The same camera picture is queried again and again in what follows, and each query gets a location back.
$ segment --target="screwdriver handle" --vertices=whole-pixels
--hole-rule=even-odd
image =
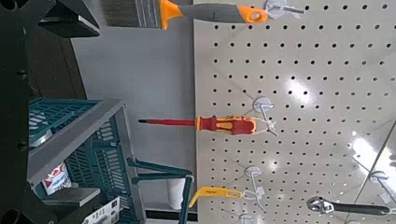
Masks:
[[[224,118],[213,116],[208,119],[198,117],[195,124],[198,131],[208,130],[232,135],[253,134],[257,130],[256,120],[244,116],[228,116]]]
[[[262,8],[218,3],[179,6],[169,0],[159,1],[164,30],[168,28],[169,20],[183,16],[200,21],[228,23],[261,23],[268,19],[268,12]]]

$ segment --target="white pegboard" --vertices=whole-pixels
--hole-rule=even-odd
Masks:
[[[263,5],[194,1],[203,2]],[[279,137],[197,134],[198,187],[252,190],[244,170],[256,165],[262,169],[258,185],[267,193],[266,213],[251,201],[199,199],[200,223],[237,223],[244,213],[263,224],[344,223],[347,214],[320,217],[305,201],[321,195],[353,203],[367,175],[360,163],[372,165],[368,155],[376,156],[396,117],[396,2],[289,4],[306,14],[255,25],[194,23],[196,114],[259,116],[251,111],[252,101],[266,96],[276,105],[268,116],[279,132]],[[366,145],[372,151],[365,151]],[[362,202],[375,203],[383,192],[368,191]]]

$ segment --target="red screwdriver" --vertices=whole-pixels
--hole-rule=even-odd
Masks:
[[[223,132],[232,135],[236,134],[256,134],[256,120],[265,122],[261,119],[245,117],[245,116],[228,116],[223,118],[202,118],[197,119],[140,119],[140,123],[173,125],[173,126],[194,126],[197,131],[209,130],[211,132]]]

